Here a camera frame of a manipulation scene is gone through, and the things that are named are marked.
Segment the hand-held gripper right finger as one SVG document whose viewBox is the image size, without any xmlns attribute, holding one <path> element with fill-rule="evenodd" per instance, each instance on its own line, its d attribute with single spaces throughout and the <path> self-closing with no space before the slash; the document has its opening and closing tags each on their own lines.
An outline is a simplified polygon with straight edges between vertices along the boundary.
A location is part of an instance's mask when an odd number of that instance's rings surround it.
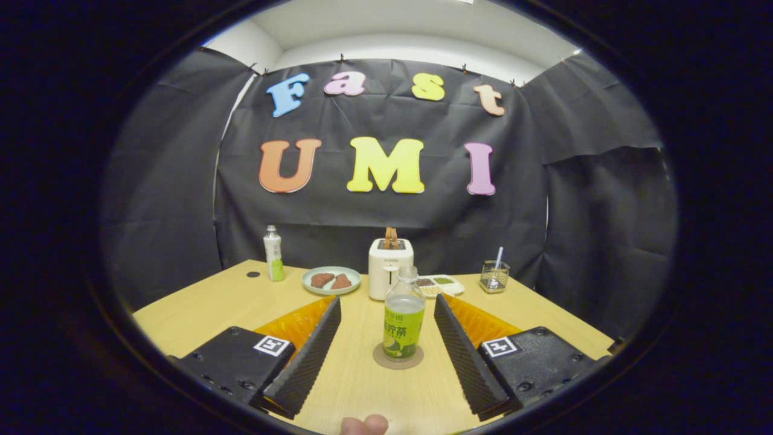
<svg viewBox="0 0 773 435">
<path fill-rule="evenodd" d="M 434 319 L 467 404 L 481 421 L 530 407 L 605 360 L 549 328 L 519 330 L 452 295 L 437 297 Z"/>
</svg>

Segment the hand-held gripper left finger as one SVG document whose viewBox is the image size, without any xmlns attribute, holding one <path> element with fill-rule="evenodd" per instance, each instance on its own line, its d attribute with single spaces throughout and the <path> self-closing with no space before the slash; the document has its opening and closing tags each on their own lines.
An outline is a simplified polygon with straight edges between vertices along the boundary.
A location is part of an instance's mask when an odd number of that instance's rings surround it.
<svg viewBox="0 0 773 435">
<path fill-rule="evenodd" d="M 176 365 L 217 394 L 293 419 L 315 385 L 341 317 L 341 301 L 330 295 L 257 330 L 227 327 L 176 358 Z"/>
</svg>

